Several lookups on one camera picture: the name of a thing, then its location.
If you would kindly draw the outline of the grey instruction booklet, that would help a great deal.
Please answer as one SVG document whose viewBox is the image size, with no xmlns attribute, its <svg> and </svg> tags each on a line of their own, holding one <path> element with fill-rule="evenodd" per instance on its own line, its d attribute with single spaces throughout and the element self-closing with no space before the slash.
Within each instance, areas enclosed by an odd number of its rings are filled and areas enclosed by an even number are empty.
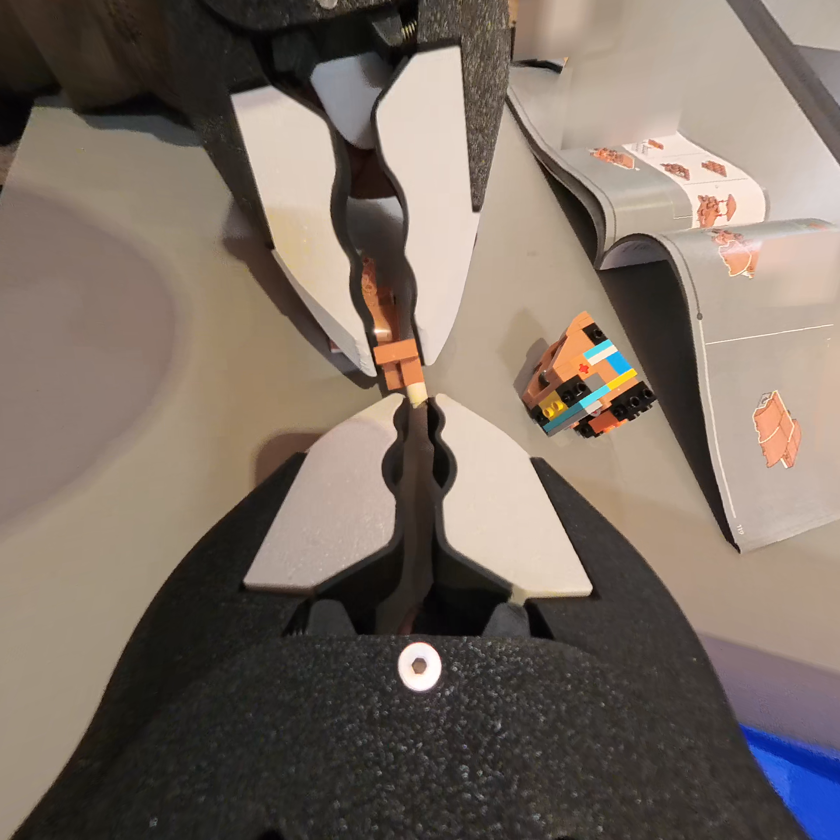
<svg viewBox="0 0 840 840">
<path fill-rule="evenodd" d="M 508 100 L 746 553 L 838 519 L 838 164 L 771 75 L 629 71 L 526 59 Z"/>
</svg>

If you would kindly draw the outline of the brown angled toy brick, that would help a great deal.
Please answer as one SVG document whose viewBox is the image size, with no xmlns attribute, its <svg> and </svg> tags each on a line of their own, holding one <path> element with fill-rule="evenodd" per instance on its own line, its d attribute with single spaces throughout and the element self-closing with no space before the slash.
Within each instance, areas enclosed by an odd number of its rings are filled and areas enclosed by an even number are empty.
<svg viewBox="0 0 840 840">
<path fill-rule="evenodd" d="M 389 392 L 405 388 L 417 390 L 425 385 L 423 366 L 415 339 L 378 343 L 373 349 L 374 362 L 384 375 Z"/>
</svg>

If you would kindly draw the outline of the multicoloured toy brick model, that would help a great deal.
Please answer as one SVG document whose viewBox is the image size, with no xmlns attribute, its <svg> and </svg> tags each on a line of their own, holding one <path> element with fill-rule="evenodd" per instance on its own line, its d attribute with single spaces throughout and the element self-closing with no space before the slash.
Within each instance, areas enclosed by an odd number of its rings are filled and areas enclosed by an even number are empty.
<svg viewBox="0 0 840 840">
<path fill-rule="evenodd" d="M 543 353 L 521 400 L 548 437 L 571 428 L 598 438 L 648 411 L 657 396 L 583 311 Z"/>
</svg>

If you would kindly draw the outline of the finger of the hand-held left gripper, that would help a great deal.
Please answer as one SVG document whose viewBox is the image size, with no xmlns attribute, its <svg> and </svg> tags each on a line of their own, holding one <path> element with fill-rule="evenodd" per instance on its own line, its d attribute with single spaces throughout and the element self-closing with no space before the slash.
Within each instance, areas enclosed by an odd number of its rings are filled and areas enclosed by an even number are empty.
<svg viewBox="0 0 840 840">
<path fill-rule="evenodd" d="M 454 326 L 476 242 L 457 45 L 416 52 L 374 106 L 377 150 L 405 214 L 415 333 L 434 364 Z"/>
<path fill-rule="evenodd" d="M 236 93 L 232 103 L 276 261 L 331 341 L 359 371 L 376 375 L 351 294 L 361 266 L 333 224 L 340 170 L 327 120 L 272 86 Z"/>
</svg>

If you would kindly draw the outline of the large blue plastic bin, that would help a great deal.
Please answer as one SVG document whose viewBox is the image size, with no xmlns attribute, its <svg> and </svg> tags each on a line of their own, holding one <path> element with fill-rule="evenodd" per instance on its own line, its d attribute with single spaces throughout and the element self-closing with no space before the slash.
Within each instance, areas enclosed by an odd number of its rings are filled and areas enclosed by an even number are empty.
<svg viewBox="0 0 840 840">
<path fill-rule="evenodd" d="M 741 726 L 752 756 L 813 839 L 839 838 L 839 751 Z"/>
</svg>

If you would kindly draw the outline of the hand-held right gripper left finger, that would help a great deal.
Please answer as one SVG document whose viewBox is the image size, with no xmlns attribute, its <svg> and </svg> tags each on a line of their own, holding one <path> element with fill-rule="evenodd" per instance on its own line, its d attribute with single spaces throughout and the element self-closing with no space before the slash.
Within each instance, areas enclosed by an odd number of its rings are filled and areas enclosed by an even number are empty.
<svg viewBox="0 0 840 840">
<path fill-rule="evenodd" d="M 310 447 L 245 578 L 250 590 L 315 592 L 382 550 L 396 501 L 383 476 L 402 394 L 390 394 Z"/>
</svg>

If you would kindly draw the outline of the orange toy brick assembly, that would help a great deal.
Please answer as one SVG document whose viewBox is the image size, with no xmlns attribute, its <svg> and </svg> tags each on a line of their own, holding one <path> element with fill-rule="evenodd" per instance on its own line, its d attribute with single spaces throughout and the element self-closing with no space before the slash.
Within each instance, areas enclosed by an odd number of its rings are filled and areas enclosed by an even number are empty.
<svg viewBox="0 0 840 840">
<path fill-rule="evenodd" d="M 380 286 L 376 278 L 375 260 L 362 255 L 361 290 L 364 304 L 373 319 L 376 345 L 393 343 L 400 339 L 396 299 L 392 289 Z"/>
</svg>

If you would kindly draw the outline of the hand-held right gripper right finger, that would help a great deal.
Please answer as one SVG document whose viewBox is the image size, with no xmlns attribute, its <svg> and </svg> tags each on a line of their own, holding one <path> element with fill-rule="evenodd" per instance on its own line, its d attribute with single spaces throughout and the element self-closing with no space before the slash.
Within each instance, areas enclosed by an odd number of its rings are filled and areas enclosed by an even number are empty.
<svg viewBox="0 0 840 840">
<path fill-rule="evenodd" d="M 452 563 L 438 581 L 488 585 L 513 602 L 590 595 L 590 578 L 528 453 L 448 395 L 431 407 L 450 468 L 439 525 Z"/>
</svg>

